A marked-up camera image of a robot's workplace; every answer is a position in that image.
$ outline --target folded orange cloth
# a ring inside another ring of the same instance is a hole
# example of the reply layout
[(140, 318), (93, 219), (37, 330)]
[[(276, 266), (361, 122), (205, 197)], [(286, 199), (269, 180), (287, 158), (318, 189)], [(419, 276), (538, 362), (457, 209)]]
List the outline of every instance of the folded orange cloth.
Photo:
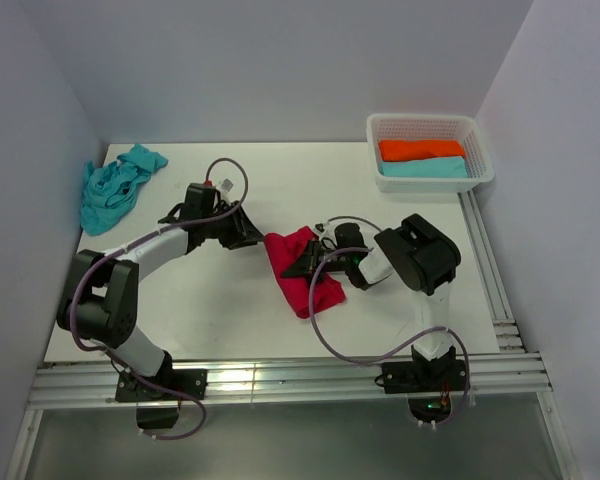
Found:
[(385, 162), (409, 162), (437, 157), (466, 158), (464, 148), (455, 140), (381, 140), (378, 146)]

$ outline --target towel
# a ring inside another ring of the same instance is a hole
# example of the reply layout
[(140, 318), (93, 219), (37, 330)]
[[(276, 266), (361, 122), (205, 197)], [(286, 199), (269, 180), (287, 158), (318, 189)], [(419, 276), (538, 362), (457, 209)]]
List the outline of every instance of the towel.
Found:
[(380, 156), (385, 162), (408, 162), (436, 157), (466, 157), (464, 148), (455, 140), (381, 140)]
[(413, 178), (469, 178), (462, 157), (430, 158), (411, 162), (382, 162), (383, 175)]
[(82, 175), (82, 207), (80, 224), (89, 235), (100, 235), (111, 229), (136, 205), (138, 188), (168, 160), (142, 145), (134, 145), (118, 161), (102, 168), (92, 162)]
[[(269, 255), (276, 281), (287, 299), (289, 306), (299, 318), (309, 318), (309, 284), (304, 277), (281, 278), (280, 275), (295, 262), (309, 243), (317, 238), (309, 227), (302, 227), (295, 233), (283, 237), (277, 233), (264, 236), (264, 246)], [(342, 303), (345, 299), (340, 282), (326, 273), (316, 284), (314, 291), (314, 310), (316, 313)]]

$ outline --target laundry basket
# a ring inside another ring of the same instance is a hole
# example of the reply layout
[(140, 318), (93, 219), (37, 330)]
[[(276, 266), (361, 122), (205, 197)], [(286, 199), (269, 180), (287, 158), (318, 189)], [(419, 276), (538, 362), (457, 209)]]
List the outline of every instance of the laundry basket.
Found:
[[(466, 152), (469, 178), (397, 178), (381, 173), (380, 140), (457, 140)], [(382, 192), (461, 193), (493, 180), (493, 165), (476, 122), (459, 115), (374, 114), (367, 143), (376, 184)]]

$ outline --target white table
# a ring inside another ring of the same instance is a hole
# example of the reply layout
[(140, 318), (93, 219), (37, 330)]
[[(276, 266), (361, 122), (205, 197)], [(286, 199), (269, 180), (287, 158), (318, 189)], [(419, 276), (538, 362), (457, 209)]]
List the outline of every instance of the white table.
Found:
[[(169, 165), (144, 185), (133, 211), (109, 232), (82, 235), (79, 250), (104, 250), (152, 230), (156, 221), (184, 199), (191, 182), (202, 182), (207, 166), (231, 157), (247, 170), (250, 190), (245, 211), (263, 233), (291, 233), (336, 215), (357, 215), (381, 227), (396, 227), (419, 213), (460, 249), (462, 263), (451, 294), (450, 326), (469, 353), (499, 353), (475, 255), (457, 195), (380, 193), (365, 143), (248, 143), (146, 145)], [(105, 163), (131, 145), (111, 145)], [(229, 178), (237, 198), (239, 172), (218, 165), (214, 182)], [(371, 231), (362, 228), (371, 238)], [(348, 355), (378, 355), (417, 333), (410, 322), (413, 294), (397, 275), (362, 292), (337, 276), (347, 301), (318, 315), (325, 336)], [(138, 324), (154, 343), (177, 360), (239, 360), (326, 357), (308, 321), (287, 305), (263, 245), (236, 251), (209, 240), (172, 261), (140, 284)], [(78, 350), (57, 326), (47, 362), (100, 361)]]

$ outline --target folded teal cloth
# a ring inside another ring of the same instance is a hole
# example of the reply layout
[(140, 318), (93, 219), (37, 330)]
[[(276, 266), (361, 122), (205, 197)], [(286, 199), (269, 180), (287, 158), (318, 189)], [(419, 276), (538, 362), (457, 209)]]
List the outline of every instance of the folded teal cloth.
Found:
[(410, 162), (382, 162), (381, 173), (387, 177), (469, 178), (462, 157), (438, 157)]
[(84, 231), (100, 235), (111, 229), (135, 207), (140, 185), (168, 162), (159, 153), (136, 144), (105, 167), (95, 168), (92, 162), (85, 165), (80, 209)]

